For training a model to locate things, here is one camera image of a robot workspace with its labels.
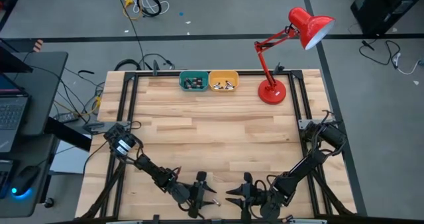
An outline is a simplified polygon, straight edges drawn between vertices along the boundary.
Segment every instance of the teal bin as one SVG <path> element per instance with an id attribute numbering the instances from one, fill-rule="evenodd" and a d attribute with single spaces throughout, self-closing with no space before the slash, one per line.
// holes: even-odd
<path id="1" fill-rule="evenodd" d="M 184 82 L 186 78 L 192 81 L 193 78 L 201 78 L 202 79 L 202 88 L 193 87 L 192 89 L 188 89 L 184 87 Z M 183 91 L 206 91 L 209 84 L 209 74 L 204 71 L 183 71 L 180 73 L 180 87 Z"/>

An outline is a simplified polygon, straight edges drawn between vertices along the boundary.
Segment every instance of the black box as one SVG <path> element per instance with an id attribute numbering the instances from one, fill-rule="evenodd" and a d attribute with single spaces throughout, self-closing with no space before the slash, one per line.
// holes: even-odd
<path id="1" fill-rule="evenodd" d="M 355 0 L 350 9 L 369 37 L 385 34 L 418 0 Z"/>

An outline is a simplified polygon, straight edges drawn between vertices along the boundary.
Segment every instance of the computer mouse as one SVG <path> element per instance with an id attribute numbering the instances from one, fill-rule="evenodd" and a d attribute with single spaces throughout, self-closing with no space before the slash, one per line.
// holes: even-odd
<path id="1" fill-rule="evenodd" d="M 13 178 L 11 185 L 12 194 L 15 196 L 24 194 L 31 187 L 39 171 L 40 168 L 38 166 L 25 167 L 18 176 Z"/>

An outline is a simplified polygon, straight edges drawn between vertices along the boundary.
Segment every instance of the red desk lamp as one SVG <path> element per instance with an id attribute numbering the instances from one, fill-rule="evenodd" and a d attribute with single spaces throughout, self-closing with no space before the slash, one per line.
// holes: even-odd
<path id="1" fill-rule="evenodd" d="M 264 42 L 255 42 L 254 44 L 254 48 L 258 53 L 260 63 L 266 75 L 266 80 L 259 85 L 258 95 L 263 102 L 270 105 L 279 104 L 284 100 L 286 97 L 286 87 L 282 82 L 275 80 L 268 71 L 262 53 L 299 34 L 303 48 L 309 50 L 329 33 L 335 23 L 335 19 L 332 17 L 311 16 L 301 7 L 293 8 L 290 11 L 289 21 L 291 25 L 286 27 L 283 31 L 275 34 Z M 286 34 L 286 36 L 276 42 L 271 42 L 271 40 L 277 39 L 283 34 Z"/>

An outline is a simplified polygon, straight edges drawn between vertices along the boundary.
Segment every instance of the plastic container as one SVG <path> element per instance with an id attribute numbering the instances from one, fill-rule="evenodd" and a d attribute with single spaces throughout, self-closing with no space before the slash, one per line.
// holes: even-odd
<path id="1" fill-rule="evenodd" d="M 184 82 L 186 78 L 189 78 L 190 80 L 192 80 L 193 78 L 202 78 L 203 88 L 196 88 L 196 87 L 193 87 L 192 89 L 185 88 Z M 204 71 L 183 71 L 180 73 L 180 87 L 181 89 L 183 89 L 183 91 L 206 91 L 208 81 L 209 81 L 209 74 Z"/>
<path id="2" fill-rule="evenodd" d="M 217 83 L 219 83 L 221 87 L 225 87 L 227 81 L 234 86 L 234 89 L 215 89 L 213 87 L 213 85 Z M 234 70 L 213 70 L 209 73 L 209 86 L 212 91 L 235 91 L 235 89 L 239 86 L 239 74 Z"/>

